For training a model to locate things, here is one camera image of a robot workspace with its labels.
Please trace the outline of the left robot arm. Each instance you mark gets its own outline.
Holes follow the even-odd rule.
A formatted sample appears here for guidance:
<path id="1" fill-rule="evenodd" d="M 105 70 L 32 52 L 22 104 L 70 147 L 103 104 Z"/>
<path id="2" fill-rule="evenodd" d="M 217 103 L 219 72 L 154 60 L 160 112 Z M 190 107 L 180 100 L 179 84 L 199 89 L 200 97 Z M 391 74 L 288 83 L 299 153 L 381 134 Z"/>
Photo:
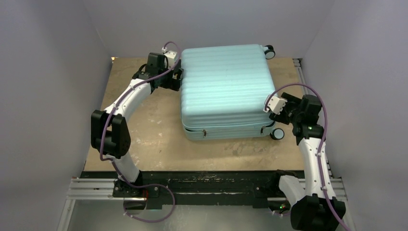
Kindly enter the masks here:
<path id="1" fill-rule="evenodd" d="M 104 110 L 91 114 L 91 146 L 99 152 L 100 160 L 110 162 L 117 172 L 114 197 L 147 196 L 142 173 L 129 153 L 131 136 L 127 119 L 155 89 L 178 91 L 182 72 L 176 51 L 151 52 L 124 92 Z"/>

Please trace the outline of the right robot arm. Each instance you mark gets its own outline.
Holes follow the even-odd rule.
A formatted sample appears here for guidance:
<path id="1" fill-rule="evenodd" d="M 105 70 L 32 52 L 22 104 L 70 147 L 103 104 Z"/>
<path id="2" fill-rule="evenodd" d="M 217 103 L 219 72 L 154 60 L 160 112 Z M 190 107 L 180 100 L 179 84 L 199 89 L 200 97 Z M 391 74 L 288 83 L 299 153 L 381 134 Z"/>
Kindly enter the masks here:
<path id="1" fill-rule="evenodd" d="M 325 128 L 318 124 L 322 109 L 314 95 L 297 98 L 287 93 L 269 96 L 265 112 L 279 123 L 291 124 L 304 160 L 305 184 L 295 176 L 283 175 L 272 180 L 271 192 L 285 195 L 291 206 L 290 221 L 298 231 L 334 231 L 346 212 L 332 187 L 325 154 Z"/>

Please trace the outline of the light blue suitcase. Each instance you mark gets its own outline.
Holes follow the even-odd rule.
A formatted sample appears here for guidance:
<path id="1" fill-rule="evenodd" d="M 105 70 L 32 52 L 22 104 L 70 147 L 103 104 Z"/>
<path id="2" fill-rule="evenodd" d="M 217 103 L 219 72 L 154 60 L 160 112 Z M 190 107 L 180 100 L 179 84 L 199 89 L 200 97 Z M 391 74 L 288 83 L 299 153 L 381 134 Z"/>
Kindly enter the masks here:
<path id="1" fill-rule="evenodd" d="M 271 45 L 231 45 L 182 52 L 180 117 L 191 141 L 284 138 L 284 131 L 264 112 L 275 86 L 268 60 Z"/>

